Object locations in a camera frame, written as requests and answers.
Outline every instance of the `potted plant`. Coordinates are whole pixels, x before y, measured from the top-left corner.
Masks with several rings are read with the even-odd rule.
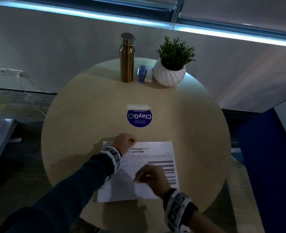
[[[185,64],[195,61],[194,51],[193,47],[186,46],[185,41],[174,38],[172,42],[165,36],[164,43],[157,50],[160,59],[154,66],[154,77],[157,82],[167,87],[178,85],[185,77]]]

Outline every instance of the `gold water bottle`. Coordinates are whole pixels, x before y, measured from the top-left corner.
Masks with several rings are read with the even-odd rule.
[[[131,33],[122,33],[122,44],[119,47],[120,77],[122,82],[129,83],[133,80],[134,69],[134,44],[136,38]]]

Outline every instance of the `cable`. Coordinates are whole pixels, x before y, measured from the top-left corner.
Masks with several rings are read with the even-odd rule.
[[[18,86],[20,86],[21,89],[24,90],[24,92],[25,92],[27,95],[29,95],[30,97],[32,97],[32,96],[31,96],[30,94],[28,94],[28,93],[25,91],[25,89],[20,85],[20,83],[19,83],[19,76],[20,76],[20,73],[18,73],[18,74],[16,75]],[[46,116],[46,114],[45,114],[43,111],[41,111],[39,108],[37,108],[37,107],[34,105],[33,101],[32,101],[30,98],[29,98],[29,100],[31,101],[32,105],[33,105],[38,111],[40,111],[43,115]]]

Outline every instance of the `white geometric planter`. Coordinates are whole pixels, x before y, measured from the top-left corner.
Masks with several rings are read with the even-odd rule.
[[[163,86],[172,87],[178,85],[185,77],[186,67],[173,71],[166,69],[158,59],[154,65],[154,78]]]

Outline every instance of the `hand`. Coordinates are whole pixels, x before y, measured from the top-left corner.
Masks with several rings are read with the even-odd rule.
[[[128,133],[120,133],[115,141],[113,142],[113,147],[118,149],[120,152],[120,155],[123,156],[125,153],[128,152],[128,150],[134,146],[134,144],[137,142],[137,139],[134,135],[128,134]]]
[[[164,175],[160,166],[144,165],[137,173],[134,179],[137,182],[144,182],[149,185],[155,195],[164,199],[164,195],[171,186]]]

